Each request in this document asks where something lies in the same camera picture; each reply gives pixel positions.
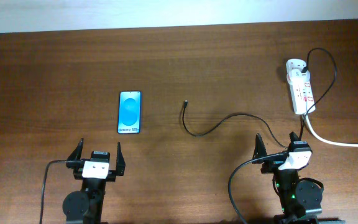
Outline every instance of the phone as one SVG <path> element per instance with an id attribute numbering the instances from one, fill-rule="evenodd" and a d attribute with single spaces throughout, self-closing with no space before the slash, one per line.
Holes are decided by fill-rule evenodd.
<path id="1" fill-rule="evenodd" d="M 140 133 L 140 91 L 122 91 L 119 95 L 118 134 Z"/>

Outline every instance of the white cable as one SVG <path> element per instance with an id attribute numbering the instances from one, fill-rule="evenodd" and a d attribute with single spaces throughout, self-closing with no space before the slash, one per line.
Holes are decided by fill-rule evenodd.
<path id="1" fill-rule="evenodd" d="M 358 147 L 358 144 L 349 144 L 349 143 L 340 143 L 340 142 L 333 142 L 323 139 L 322 137 L 318 136 L 318 134 L 315 133 L 313 128 L 311 127 L 309 116 L 306 116 L 306 123 L 308 124 L 309 131 L 314 135 L 317 139 L 319 139 L 322 142 L 325 142 L 327 144 L 333 144 L 335 146 L 347 146 L 347 147 Z"/>

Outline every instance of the white wall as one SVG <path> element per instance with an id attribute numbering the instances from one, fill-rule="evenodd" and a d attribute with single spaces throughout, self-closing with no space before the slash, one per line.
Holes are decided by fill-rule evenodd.
<path id="1" fill-rule="evenodd" d="M 358 18 L 358 0 L 0 0 L 0 32 Z"/>

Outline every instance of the white power strip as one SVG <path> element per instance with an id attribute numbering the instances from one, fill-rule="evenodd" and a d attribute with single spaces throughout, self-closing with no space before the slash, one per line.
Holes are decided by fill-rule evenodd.
<path id="1" fill-rule="evenodd" d="M 285 64 L 287 67 L 287 81 L 290 84 L 293 110 L 295 114 L 305 114 L 314 105 L 313 92 L 310 85 L 310 72 L 302 73 L 306 62 L 300 59 L 290 59 Z"/>

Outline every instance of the brown table surface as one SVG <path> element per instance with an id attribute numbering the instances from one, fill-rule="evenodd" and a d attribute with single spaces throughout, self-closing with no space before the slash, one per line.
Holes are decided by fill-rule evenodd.
<path id="1" fill-rule="evenodd" d="M 203 138 L 233 112 L 263 117 L 282 144 L 300 130 L 291 105 L 285 62 L 313 47 L 335 57 L 334 88 L 311 114 L 322 137 L 358 142 L 358 21 L 0 34 L 0 223 L 37 223 L 45 165 L 66 159 L 80 138 L 83 157 L 112 152 L 120 141 L 124 177 L 108 183 L 103 220 L 109 223 L 217 223 L 236 220 L 227 181 L 250 159 L 260 133 L 268 153 L 282 150 L 263 123 L 237 117 Z M 310 59 L 314 97 L 333 78 L 322 52 Z M 142 130 L 117 133 L 119 92 L 142 91 Z M 320 217 L 358 223 L 358 148 L 322 143 L 300 171 L 325 185 Z M 233 180 L 247 219 L 280 214 L 272 175 L 249 166 Z M 79 190 L 63 165 L 50 169 L 45 223 L 63 223 L 63 199 Z"/>

